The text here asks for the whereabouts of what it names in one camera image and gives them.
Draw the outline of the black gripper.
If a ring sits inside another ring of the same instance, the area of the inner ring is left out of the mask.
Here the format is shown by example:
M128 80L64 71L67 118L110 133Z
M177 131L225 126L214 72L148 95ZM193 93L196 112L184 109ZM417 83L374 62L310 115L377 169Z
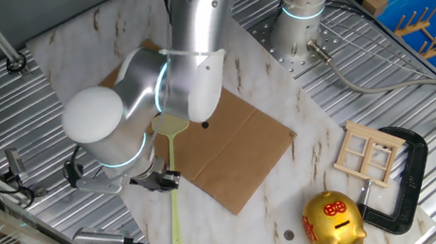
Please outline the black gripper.
M130 179L131 185L138 185L150 191L171 191L177 190L179 182L175 181L180 178L180 173L173 170L167 170L164 178L170 181L163 182L164 162L156 162L151 165L145 173L134 176Z

